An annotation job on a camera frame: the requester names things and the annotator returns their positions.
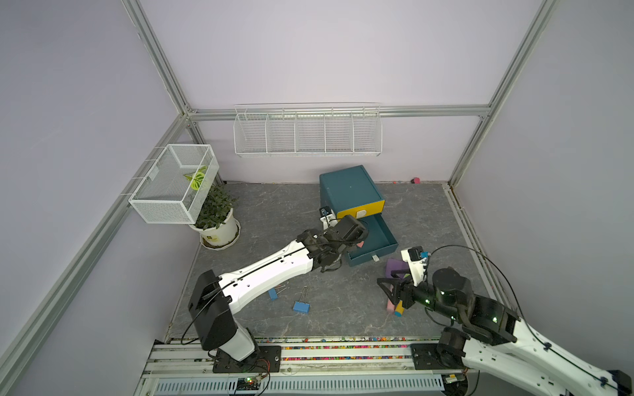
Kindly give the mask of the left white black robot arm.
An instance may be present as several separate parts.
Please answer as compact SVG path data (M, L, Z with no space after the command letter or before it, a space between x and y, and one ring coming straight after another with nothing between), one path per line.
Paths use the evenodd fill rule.
M351 215L326 229L307 229L281 250L247 267L217 275L204 272L196 280L188 302L203 351L219 351L237 364L272 372L272 356L260 348L251 332L235 316L260 295L294 277L319 270L328 272L343 254L368 237L368 227Z

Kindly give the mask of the yellow top drawer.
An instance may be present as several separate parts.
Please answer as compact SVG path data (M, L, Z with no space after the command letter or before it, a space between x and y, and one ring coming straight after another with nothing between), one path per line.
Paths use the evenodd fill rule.
M336 214L337 219L343 219L347 215L353 216L355 219L361 219L372 215L380 215L385 207L386 201L374 201L350 209L339 211Z

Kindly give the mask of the teal drawer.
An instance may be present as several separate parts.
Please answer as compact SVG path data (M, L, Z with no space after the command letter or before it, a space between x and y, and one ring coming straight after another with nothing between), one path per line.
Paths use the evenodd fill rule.
M393 253L399 244L381 214L364 217L359 220L368 230L361 247L348 252L346 260L350 267L374 261L374 257L385 257Z

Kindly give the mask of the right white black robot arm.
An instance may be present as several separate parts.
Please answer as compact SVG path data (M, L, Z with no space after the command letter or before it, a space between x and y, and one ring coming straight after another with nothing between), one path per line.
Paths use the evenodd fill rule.
M420 304L455 323L442 330L433 352L414 345L419 369L435 360L442 368L488 373L534 395L633 393L625 372L597 368L559 348L512 309L475 294L470 281L452 267L434 272L429 284L416 284L402 274L376 283L395 306Z

